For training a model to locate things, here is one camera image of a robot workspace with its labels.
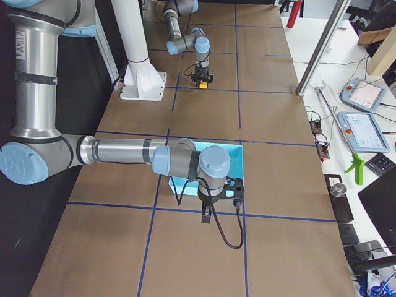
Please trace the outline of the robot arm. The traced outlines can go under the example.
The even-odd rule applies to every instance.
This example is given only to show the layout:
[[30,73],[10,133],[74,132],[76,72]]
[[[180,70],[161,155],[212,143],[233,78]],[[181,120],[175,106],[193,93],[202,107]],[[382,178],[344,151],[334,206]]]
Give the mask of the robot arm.
[[193,14],[199,9],[198,1],[168,1],[163,8],[163,19],[168,29],[169,41],[166,43],[168,53],[176,55],[188,50],[196,52],[194,72],[188,76],[199,89],[207,89],[213,82],[213,74],[209,72],[210,40],[204,31],[194,27],[190,34],[183,35],[178,19]]
[[[190,135],[230,139],[237,134],[231,93],[184,89],[176,113],[171,102],[126,102],[110,97],[110,82],[94,38],[60,37],[56,127],[65,134],[99,136]],[[53,228],[68,199],[83,204],[154,202],[157,176],[144,165],[75,167],[31,186],[1,178],[1,227],[8,232]]]

